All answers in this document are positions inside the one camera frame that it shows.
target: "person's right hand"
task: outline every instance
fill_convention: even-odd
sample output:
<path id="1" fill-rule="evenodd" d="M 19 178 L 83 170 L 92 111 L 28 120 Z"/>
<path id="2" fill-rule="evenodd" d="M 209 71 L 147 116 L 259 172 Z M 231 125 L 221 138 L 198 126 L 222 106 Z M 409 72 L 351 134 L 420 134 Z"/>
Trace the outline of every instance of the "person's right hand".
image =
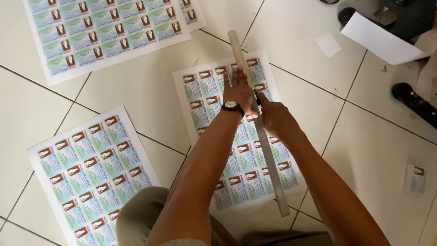
<path id="1" fill-rule="evenodd" d="M 285 139 L 295 139 L 302 132 L 297 121 L 284 104 L 270 102 L 262 92 L 258 92 L 258 98 L 262 104 L 263 128 L 272 137 L 284 141 Z"/>

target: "hand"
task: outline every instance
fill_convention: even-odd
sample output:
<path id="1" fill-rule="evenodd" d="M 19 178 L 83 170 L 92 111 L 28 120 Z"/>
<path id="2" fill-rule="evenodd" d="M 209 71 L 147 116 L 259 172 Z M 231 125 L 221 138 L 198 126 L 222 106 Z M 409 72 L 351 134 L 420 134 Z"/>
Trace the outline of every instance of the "hand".
<path id="1" fill-rule="evenodd" d="M 286 139 L 295 139 L 300 133 L 303 133 L 284 104 L 270 102 L 262 92 L 258 92 L 257 95 L 262 104 L 263 128 L 272 137 L 284 142 Z"/>
<path id="2" fill-rule="evenodd" d="M 253 100 L 253 91 L 247 83 L 247 74 L 243 73 L 243 68 L 233 69 L 232 87 L 229 85 L 228 73 L 223 74 L 225 91 L 223 92 L 223 102 L 235 101 L 240 104 L 246 115 L 257 118 L 258 114 L 250 109 Z"/>

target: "wristwatch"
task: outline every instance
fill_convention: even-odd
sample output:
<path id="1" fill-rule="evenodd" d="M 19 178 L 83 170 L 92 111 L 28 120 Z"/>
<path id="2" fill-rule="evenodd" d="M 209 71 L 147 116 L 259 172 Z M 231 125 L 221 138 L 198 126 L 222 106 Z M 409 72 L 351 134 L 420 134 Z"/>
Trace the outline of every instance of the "wristwatch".
<path id="1" fill-rule="evenodd" d="M 244 110 L 241 108 L 240 104 L 235 101 L 226 101 L 223 103 L 222 109 L 238 111 L 241 114 L 241 118 L 244 117 Z"/>

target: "watch face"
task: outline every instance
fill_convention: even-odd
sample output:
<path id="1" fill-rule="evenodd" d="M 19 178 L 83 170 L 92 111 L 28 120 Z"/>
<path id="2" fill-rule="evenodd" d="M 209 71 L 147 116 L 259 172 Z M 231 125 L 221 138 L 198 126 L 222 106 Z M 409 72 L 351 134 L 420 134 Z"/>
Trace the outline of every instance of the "watch face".
<path id="1" fill-rule="evenodd" d="M 233 107 L 235 107 L 237 105 L 237 103 L 235 102 L 235 101 L 226 101 L 225 102 L 225 106 L 227 107 L 227 108 L 233 108 Z"/>

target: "black watch strap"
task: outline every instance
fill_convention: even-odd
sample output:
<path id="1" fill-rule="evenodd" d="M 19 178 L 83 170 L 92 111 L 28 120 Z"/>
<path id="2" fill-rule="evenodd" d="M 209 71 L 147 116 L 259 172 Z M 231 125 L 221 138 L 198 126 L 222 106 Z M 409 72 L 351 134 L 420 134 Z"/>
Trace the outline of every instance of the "black watch strap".
<path id="1" fill-rule="evenodd" d="M 232 108 L 228 108 L 228 107 L 226 107 L 226 106 L 225 106 L 225 103 L 223 103 L 223 105 L 222 105 L 222 109 L 225 109 L 225 110 L 235 110 L 235 111 L 237 111 L 237 112 L 239 112 L 239 113 L 241 114 L 241 118 L 244 117 L 244 110 L 241 108 L 241 106 L 240 106 L 239 103 L 237 103 L 237 105 L 235 105 L 235 106 L 232 107 Z"/>

